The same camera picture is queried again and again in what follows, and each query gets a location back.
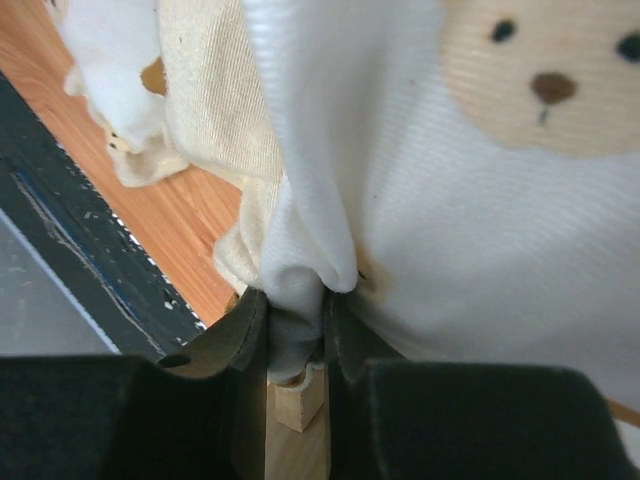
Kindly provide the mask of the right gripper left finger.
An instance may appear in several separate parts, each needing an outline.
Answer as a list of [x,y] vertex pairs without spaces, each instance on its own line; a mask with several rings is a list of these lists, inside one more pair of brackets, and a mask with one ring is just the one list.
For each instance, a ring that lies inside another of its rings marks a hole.
[[261,479],[266,319],[248,290],[157,362],[139,356],[5,357],[5,479]]

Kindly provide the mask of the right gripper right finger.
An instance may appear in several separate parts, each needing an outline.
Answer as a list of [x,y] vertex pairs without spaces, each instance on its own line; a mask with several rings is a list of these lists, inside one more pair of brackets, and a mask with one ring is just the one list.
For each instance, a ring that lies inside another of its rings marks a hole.
[[564,368],[413,362],[324,303],[332,479],[635,479],[604,398]]

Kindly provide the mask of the wooden pet bed frame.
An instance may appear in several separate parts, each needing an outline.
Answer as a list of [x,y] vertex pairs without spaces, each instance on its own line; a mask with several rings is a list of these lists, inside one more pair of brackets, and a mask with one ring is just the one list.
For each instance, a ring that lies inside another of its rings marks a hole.
[[309,371],[294,387],[267,387],[265,477],[324,480],[327,453],[326,373]]

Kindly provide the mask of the large bear print cushion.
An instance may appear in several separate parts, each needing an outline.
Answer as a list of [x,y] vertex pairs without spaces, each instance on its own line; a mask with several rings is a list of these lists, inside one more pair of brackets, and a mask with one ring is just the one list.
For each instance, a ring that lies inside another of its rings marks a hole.
[[167,123],[245,179],[216,266],[305,388],[322,303],[412,360],[560,365],[639,406],[635,1],[162,1]]

